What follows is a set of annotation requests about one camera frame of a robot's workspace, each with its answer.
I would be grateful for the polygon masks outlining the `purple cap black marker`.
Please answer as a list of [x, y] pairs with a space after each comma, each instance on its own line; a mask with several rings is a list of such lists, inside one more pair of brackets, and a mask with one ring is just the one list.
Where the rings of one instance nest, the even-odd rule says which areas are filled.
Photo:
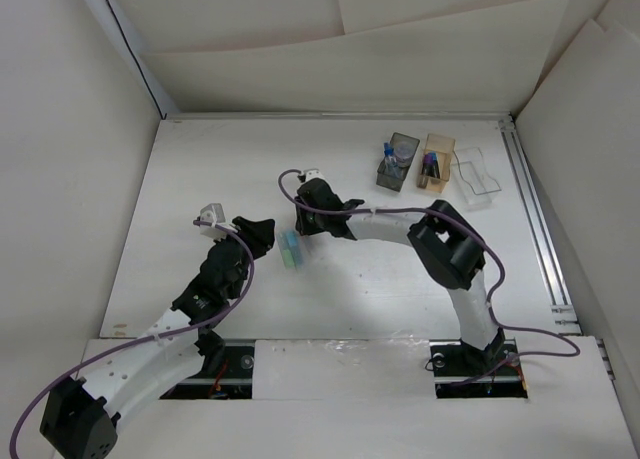
[[434, 175], [434, 160], [430, 152], [423, 157], [421, 174], [425, 177], [433, 177]]

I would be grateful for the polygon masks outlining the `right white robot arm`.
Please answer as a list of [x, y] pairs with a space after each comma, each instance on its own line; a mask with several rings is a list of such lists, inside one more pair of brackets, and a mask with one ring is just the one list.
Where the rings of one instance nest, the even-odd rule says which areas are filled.
[[298, 179], [294, 202], [300, 235], [329, 233], [411, 247], [429, 277], [449, 294], [468, 373], [486, 372], [497, 363], [504, 332], [489, 311], [482, 238], [453, 206], [437, 200], [425, 212], [375, 211], [359, 199], [341, 201], [316, 170], [300, 173]]

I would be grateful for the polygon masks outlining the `blue cap glue bottle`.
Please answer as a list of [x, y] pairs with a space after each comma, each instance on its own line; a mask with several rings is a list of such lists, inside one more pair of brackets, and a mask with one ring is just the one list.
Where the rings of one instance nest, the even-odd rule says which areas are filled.
[[384, 143], [384, 164], [385, 164], [385, 174], [388, 176], [392, 176], [395, 178], [401, 178], [402, 172], [398, 166], [396, 161], [396, 157], [394, 154], [394, 148], [389, 142]]

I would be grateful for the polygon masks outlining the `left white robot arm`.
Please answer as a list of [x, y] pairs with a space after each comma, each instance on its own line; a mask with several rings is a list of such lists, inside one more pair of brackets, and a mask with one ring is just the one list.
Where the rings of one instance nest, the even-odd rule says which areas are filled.
[[245, 297], [256, 260], [273, 248], [275, 222], [236, 217], [213, 230], [199, 273], [143, 335], [49, 391], [40, 433], [61, 457], [106, 457], [148, 403], [186, 378], [220, 369], [225, 342], [215, 328]]

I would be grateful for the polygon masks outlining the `blue pastel highlighter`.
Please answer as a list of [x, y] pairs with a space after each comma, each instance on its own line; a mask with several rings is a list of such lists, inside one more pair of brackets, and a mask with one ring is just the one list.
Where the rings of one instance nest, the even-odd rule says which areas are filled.
[[291, 253], [294, 267], [300, 269], [304, 265], [304, 256], [302, 253], [301, 245], [298, 239], [298, 235], [294, 230], [289, 230], [285, 233], [288, 248]]

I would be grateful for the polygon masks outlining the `green pastel highlighter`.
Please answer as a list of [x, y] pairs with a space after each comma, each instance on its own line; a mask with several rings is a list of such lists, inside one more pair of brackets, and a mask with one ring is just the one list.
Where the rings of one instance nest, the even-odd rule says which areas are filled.
[[286, 269], [294, 269], [296, 267], [295, 260], [289, 248], [289, 243], [286, 239], [286, 235], [284, 232], [279, 232], [278, 236], [278, 245], [282, 257], [283, 264]]

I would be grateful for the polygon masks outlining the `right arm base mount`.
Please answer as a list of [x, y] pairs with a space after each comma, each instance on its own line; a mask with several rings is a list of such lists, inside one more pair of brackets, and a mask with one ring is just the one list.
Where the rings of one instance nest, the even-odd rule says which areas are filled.
[[519, 364], [507, 363], [489, 371], [518, 352], [516, 342], [507, 339], [494, 356], [485, 361], [458, 340], [432, 341], [431, 357], [425, 369], [433, 373], [438, 399], [527, 399], [528, 392]]

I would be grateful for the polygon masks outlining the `clear tape dispenser roll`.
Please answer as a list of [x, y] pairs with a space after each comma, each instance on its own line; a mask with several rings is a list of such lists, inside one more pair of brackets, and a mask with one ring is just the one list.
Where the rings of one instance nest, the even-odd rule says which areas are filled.
[[396, 161], [400, 167], [408, 167], [415, 155], [415, 142], [399, 139], [393, 145]]

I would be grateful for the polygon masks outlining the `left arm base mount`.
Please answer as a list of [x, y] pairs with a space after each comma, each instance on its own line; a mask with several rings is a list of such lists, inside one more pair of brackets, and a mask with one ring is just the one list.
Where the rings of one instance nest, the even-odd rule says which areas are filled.
[[254, 340], [231, 340], [217, 369], [201, 371], [164, 393], [161, 400], [249, 400], [255, 364]]

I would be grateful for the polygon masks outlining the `blue cap black marker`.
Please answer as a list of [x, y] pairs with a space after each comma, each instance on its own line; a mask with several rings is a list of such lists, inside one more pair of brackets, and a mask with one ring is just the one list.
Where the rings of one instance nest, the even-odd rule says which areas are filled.
[[430, 164], [431, 164], [431, 176], [435, 179], [440, 179], [441, 175], [440, 175], [440, 169], [439, 169], [439, 162], [438, 162], [438, 157], [437, 157], [437, 153], [434, 151], [431, 151], [429, 154], [429, 159], [430, 159]]

